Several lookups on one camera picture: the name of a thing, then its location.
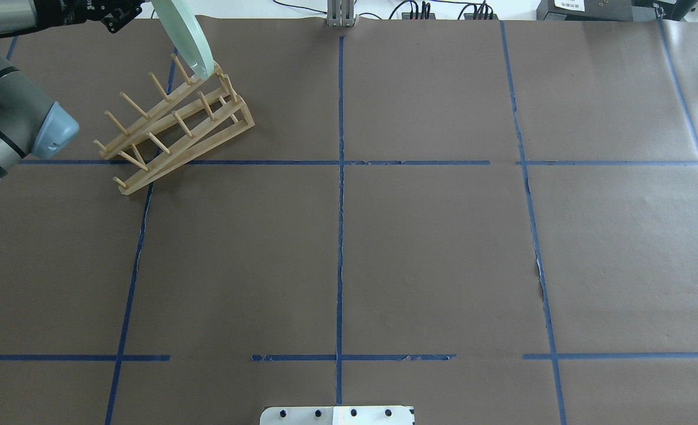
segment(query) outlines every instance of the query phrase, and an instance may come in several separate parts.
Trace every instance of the light blue joint cap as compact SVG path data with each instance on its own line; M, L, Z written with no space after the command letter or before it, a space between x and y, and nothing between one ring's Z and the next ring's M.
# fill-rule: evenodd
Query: light blue joint cap
M55 102L44 119L31 153L40 159L50 159L79 134L79 123Z

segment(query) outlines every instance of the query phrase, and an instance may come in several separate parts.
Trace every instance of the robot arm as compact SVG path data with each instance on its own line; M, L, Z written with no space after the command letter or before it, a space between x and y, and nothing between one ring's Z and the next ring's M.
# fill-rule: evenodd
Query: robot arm
M143 0L0 0L0 38L49 27L101 21L117 32ZM0 179L29 153L50 158L79 124L11 62L0 56Z

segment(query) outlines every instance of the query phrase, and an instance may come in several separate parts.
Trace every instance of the gray metal bracket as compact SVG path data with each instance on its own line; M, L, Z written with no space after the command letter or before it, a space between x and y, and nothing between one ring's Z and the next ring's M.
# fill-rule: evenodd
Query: gray metal bracket
M328 26L354 27L354 0L328 0Z

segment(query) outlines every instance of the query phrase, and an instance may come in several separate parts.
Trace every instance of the white floor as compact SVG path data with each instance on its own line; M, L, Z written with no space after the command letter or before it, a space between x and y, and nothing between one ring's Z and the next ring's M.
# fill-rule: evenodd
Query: white floor
M316 15L311 11L287 8L277 5L271 0L187 0L195 14L204 14L211 17L305 17ZM325 10L326 0L282 0L283 3L306 6ZM381 17L387 18L394 7L398 5L398 0L357 0L355 5L356 13L371 12ZM495 13L500 19L535 19L535 10L540 0L488 0ZM142 7L144 12L139 17L149 17L152 14L152 4L149 2ZM400 11L409 10L402 7ZM446 3L433 2L432 11L436 14L436 19L456 19L462 10L462 5L451 5ZM686 17L687 21L698 22L698 4L696 11L691 12Z

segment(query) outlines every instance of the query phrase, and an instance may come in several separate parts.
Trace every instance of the black box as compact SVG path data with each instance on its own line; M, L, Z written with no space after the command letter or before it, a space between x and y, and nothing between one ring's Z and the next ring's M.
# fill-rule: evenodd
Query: black box
M563 0L541 0L536 9L538 21L632 21L631 0L580 0L585 3L585 11L559 8L555 3L569 3Z

